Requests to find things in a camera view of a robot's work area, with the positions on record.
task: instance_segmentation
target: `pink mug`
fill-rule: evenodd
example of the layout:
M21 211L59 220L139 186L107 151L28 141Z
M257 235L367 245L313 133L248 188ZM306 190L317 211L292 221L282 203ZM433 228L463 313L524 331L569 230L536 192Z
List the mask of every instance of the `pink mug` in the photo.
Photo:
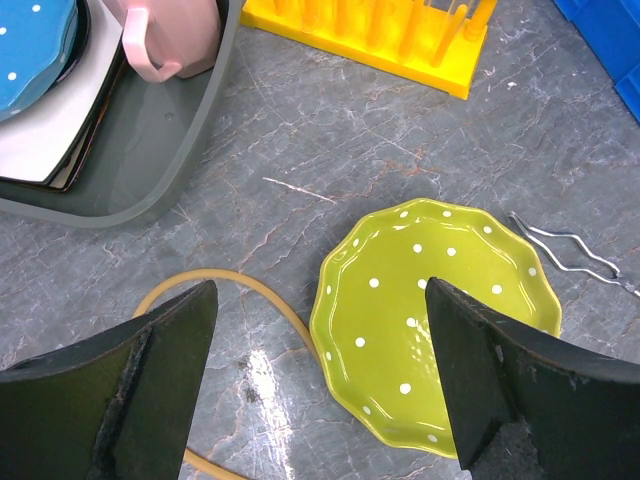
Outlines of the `pink mug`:
M188 78L213 66L220 45L216 0L104 0L124 27L122 46L147 82Z

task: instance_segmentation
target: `gray marble surface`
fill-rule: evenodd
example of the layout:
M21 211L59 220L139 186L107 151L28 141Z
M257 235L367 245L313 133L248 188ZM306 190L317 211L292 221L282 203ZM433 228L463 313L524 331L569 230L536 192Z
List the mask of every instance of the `gray marble surface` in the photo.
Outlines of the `gray marble surface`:
M308 322L323 257L362 215L418 196L570 228L640 274L639 164L638 124L550 0L499 2L466 102L243 28L210 148L158 222L89 232L0 216L0 367L124 321L193 268L253 275ZM543 261L563 338L640 362L640 302ZM224 283L220 300L198 451L251 478L466 478L368 433L265 300Z

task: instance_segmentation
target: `white plate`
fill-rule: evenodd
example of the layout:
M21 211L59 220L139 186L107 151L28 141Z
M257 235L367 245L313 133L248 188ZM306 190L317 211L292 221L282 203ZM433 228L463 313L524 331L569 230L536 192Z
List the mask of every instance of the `white plate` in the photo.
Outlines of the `white plate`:
M0 124L0 177L44 182L68 153L102 88L122 27L100 0L88 0L89 45L64 82Z

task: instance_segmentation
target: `polka dot plate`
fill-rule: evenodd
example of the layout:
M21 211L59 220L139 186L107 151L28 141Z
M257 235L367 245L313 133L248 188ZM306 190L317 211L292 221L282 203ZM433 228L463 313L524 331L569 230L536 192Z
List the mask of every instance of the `polka dot plate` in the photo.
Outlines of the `polka dot plate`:
M562 313L533 247L474 208L416 199L372 213L325 259L311 335L332 395L384 443L455 458L430 277L556 336Z
M35 103L64 69L75 0L0 0L0 121Z

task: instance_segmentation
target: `test tube rack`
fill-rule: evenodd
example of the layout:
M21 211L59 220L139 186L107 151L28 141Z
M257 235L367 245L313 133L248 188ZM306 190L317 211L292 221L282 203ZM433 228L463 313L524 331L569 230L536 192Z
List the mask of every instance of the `test tube rack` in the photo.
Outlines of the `test tube rack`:
M244 25L467 99L497 0L446 12L424 0L247 0Z

